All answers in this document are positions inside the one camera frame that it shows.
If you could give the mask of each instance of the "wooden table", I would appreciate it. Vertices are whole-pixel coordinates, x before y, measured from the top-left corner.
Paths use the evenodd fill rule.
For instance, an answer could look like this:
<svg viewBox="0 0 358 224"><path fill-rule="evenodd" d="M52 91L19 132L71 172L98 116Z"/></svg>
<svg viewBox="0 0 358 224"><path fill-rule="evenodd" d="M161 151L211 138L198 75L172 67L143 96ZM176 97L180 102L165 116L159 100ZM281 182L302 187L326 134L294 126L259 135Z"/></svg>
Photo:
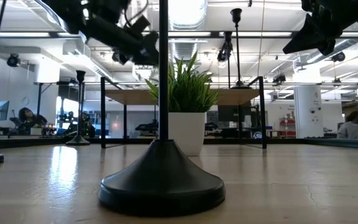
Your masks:
<svg viewBox="0 0 358 224"><path fill-rule="evenodd" d="M218 90L219 100L216 105L243 105L259 96L259 90ZM156 102L148 90L106 90L106 96L123 105L155 105Z"/></svg>

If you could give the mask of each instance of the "ceiling duct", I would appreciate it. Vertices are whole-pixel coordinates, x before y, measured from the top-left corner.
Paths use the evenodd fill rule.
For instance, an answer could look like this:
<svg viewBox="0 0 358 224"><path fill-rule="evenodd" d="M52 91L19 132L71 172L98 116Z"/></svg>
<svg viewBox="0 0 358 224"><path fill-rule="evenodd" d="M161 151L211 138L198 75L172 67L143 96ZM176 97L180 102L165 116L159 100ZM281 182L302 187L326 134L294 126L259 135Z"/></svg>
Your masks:
<svg viewBox="0 0 358 224"><path fill-rule="evenodd" d="M320 51L317 50L317 51L313 52L312 54L309 54L309 56L307 58L307 62L308 63L320 62L326 58L329 58L329 57L332 57L333 55L338 54L339 52L342 52L343 50L348 49L349 47L354 46L355 44L358 44L358 39L342 40L335 45L334 51L331 54L324 56L320 53Z"/></svg>
<svg viewBox="0 0 358 224"><path fill-rule="evenodd" d="M206 20L207 0L169 0L169 23L171 30L202 30ZM175 59L190 60L198 50L197 43L172 43Z"/></svg>

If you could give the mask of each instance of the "black metal frame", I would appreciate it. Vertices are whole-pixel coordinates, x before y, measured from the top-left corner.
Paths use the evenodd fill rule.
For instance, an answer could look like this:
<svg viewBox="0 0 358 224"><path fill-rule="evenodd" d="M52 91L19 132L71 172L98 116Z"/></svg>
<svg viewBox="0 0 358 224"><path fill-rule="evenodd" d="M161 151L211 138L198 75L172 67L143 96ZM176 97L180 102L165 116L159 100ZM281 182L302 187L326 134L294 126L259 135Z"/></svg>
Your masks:
<svg viewBox="0 0 358 224"><path fill-rule="evenodd" d="M210 35L206 36L206 37L202 37L202 39L220 39L222 38L220 33L222 32L226 32L226 31L233 31L233 30L203 30L202 32L209 32ZM4 32L5 35L1 36L0 39L81 39L81 37L78 36L71 36L71 37L62 37L60 35L58 35L59 33L61 33L60 31L56 31L56 32L48 32L49 36L37 36L35 35L34 37L21 37L21 36L17 36L17 33L26 33L26 32L31 32L31 33L38 33L38 32L32 32L32 31L15 31L15 32ZM200 39L200 36L197 35L192 35L192 32L194 31L188 31L188 35L183 35L182 31L177 31L177 32L181 32L181 35L175 35L175 31L170 31L170 39ZM253 33L253 32L260 32L260 30L239 30L239 32L249 32L249 33ZM351 33L347 34L347 35L342 35L340 37L338 37L337 39L358 39L358 31L345 31L344 34L346 33ZM291 33L289 35L248 35L248 36L240 36L240 39L292 39L294 36L297 35L297 33L299 33L299 31L297 30L269 30L269 31L264 31L264 33Z"/></svg>
<svg viewBox="0 0 358 224"><path fill-rule="evenodd" d="M106 87L105 82L108 82L107 77L101 77L100 84L101 84L101 137L100 141L91 141L91 142L97 142L101 144L101 147L103 149L106 148L106 144L150 144L152 139L130 139L127 136L127 105L123 105L124 109L124 125L123 125L123 131L124 135L122 139L106 139L106 101L103 100L106 98ZM259 83L259 97L260 97L260 115L261 115L261 132L262 132L262 139L205 139L205 144L262 144L262 149L267 148L267 144L271 142L281 141L283 139L275 139L272 141L271 139L267 138L266 135L266 115L265 115L265 95L264 95L264 79L263 77L257 77L254 80L252 80L248 86L252 86L255 83Z"/></svg>
<svg viewBox="0 0 358 224"><path fill-rule="evenodd" d="M264 78L259 76L253 79L248 86L251 87L255 83L259 83L259 103L260 103L260 120L261 124L261 132L262 132L262 149L267 148L267 136L266 136L266 111L265 111L265 89L264 89Z"/></svg>

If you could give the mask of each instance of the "metal pole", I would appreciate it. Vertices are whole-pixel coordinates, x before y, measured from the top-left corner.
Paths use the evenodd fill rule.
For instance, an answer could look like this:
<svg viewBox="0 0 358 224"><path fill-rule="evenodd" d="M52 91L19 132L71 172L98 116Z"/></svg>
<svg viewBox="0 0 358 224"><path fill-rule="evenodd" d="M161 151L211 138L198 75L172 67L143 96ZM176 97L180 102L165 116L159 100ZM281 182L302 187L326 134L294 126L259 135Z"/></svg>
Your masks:
<svg viewBox="0 0 358 224"><path fill-rule="evenodd" d="M154 121L157 121L157 105L154 105L154 120L153 120L153 134L157 137L156 127Z"/></svg>
<svg viewBox="0 0 358 224"><path fill-rule="evenodd" d="M100 138L102 149L106 148L106 78L100 78Z"/></svg>
<svg viewBox="0 0 358 224"><path fill-rule="evenodd" d="M64 101L65 101L65 99L64 98L62 98L62 102L60 103L60 115L62 116L62 117L64 117L64 114L65 114L65 109L64 109L64 107L63 107L63 105L64 105ZM63 123L59 123L59 128L62 128L63 127Z"/></svg>
<svg viewBox="0 0 358 224"><path fill-rule="evenodd" d="M242 139L242 110L241 110L241 105L238 105L238 114L239 114L239 117L238 117L238 125L237 127L239 128L239 141L240 141L240 144L241 144L241 139Z"/></svg>
<svg viewBox="0 0 358 224"><path fill-rule="evenodd" d="M168 0L160 0L160 134L162 141L168 140Z"/></svg>
<svg viewBox="0 0 358 224"><path fill-rule="evenodd" d="M262 149L267 148L266 140L266 114L265 114L265 93L264 93L264 78L259 79L259 99L260 99L260 116L262 120Z"/></svg>
<svg viewBox="0 0 358 224"><path fill-rule="evenodd" d="M229 45L229 52L227 53L227 72L228 72L228 74L227 74L227 77L229 78L229 88L230 88L230 51L231 51L231 49L230 49L230 45Z"/></svg>
<svg viewBox="0 0 358 224"><path fill-rule="evenodd" d="M84 100L85 100L85 84L82 83L81 114L84 112Z"/></svg>
<svg viewBox="0 0 358 224"><path fill-rule="evenodd" d="M80 135L80 130L81 130L81 120L82 120L82 117L81 117L81 92L82 90L82 83L81 82L78 82L78 121L77 121L77 135Z"/></svg>
<svg viewBox="0 0 358 224"><path fill-rule="evenodd" d="M127 115L128 115L128 110L127 110L127 105L124 105L124 139L128 138L128 133L127 133Z"/></svg>
<svg viewBox="0 0 358 224"><path fill-rule="evenodd" d="M239 24L236 23L236 42L237 42L237 73L238 73L238 81L241 81L240 74L240 45L239 45Z"/></svg>
<svg viewBox="0 0 358 224"><path fill-rule="evenodd" d="M42 84L43 83L38 84L37 116L40 114L40 109L41 109Z"/></svg>

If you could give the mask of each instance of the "person with dark hair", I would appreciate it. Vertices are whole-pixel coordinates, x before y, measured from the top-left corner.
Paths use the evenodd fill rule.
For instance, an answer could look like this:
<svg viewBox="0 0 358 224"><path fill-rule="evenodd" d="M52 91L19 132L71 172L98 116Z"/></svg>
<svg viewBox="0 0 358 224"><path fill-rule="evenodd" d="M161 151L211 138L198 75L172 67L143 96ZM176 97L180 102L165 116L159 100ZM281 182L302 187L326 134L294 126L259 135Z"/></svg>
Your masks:
<svg viewBox="0 0 358 224"><path fill-rule="evenodd" d="M353 111L337 133L339 139L358 139L358 111Z"/></svg>
<svg viewBox="0 0 358 224"><path fill-rule="evenodd" d="M19 119L23 123L29 123L30 128L38 124L40 126L46 125L48 121L42 115L35 115L28 108L22 108L19 110Z"/></svg>

